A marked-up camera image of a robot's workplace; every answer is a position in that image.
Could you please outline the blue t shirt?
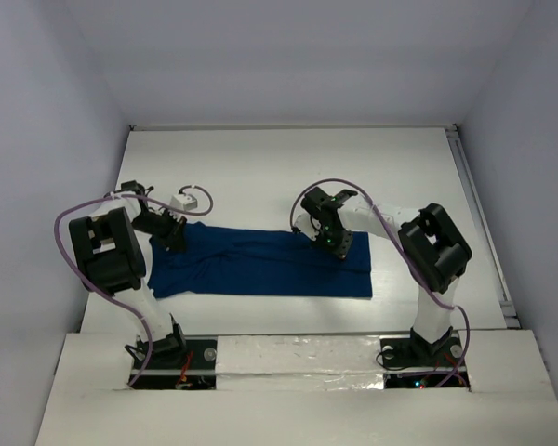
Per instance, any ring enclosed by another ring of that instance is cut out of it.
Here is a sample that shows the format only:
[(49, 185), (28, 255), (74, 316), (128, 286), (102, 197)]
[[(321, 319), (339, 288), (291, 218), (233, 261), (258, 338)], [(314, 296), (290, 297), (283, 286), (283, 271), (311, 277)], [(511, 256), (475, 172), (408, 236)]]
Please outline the blue t shirt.
[(157, 299), (182, 293), (206, 295), (311, 296), (369, 299), (373, 296), (368, 235), (355, 232), (346, 258), (314, 247), (303, 234), (241, 230), (189, 223), (186, 251), (167, 251), (151, 240), (148, 286)]

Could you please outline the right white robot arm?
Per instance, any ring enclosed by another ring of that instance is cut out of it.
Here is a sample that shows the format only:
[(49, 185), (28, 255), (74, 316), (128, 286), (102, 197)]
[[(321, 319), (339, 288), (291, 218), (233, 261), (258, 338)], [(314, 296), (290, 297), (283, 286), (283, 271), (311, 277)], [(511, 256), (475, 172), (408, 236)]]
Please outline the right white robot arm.
[(421, 364), (438, 359), (452, 336), (458, 281), (472, 259), (472, 249), (446, 210), (437, 203), (420, 209), (378, 204), (360, 189), (330, 195), (319, 184), (302, 192), (296, 204), (303, 213), (290, 215), (292, 230), (340, 260), (360, 232), (393, 244), (418, 284), (408, 351)]

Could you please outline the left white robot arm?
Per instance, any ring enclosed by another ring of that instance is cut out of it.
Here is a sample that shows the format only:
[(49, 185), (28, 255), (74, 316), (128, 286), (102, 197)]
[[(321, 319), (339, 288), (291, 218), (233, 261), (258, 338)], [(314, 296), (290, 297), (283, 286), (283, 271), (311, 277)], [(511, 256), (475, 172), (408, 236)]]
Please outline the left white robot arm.
[(77, 267), (99, 290), (137, 310), (149, 325), (139, 326), (143, 335), (151, 335), (151, 359), (165, 366), (182, 364), (189, 353), (184, 334), (173, 316), (166, 315), (147, 289), (147, 266), (136, 233), (150, 235), (165, 252), (183, 253), (186, 249), (186, 218), (170, 210), (157, 213), (144, 198), (151, 190), (131, 180), (121, 185), (115, 195), (122, 203), (103, 205), (95, 216), (73, 219), (68, 224)]

